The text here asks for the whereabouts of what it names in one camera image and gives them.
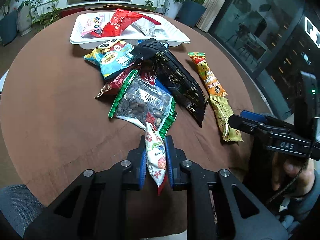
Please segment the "person's right hand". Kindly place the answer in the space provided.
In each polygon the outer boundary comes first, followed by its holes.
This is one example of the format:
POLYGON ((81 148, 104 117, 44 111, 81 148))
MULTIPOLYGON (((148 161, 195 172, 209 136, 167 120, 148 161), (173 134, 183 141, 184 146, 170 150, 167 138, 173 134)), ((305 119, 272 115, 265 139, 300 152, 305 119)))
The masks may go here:
POLYGON ((300 197, 308 194, 315 182, 314 161, 309 159, 286 159, 285 155, 273 154, 272 188, 274 191, 284 188, 292 179, 296 180, 288 188, 289 196, 300 197))

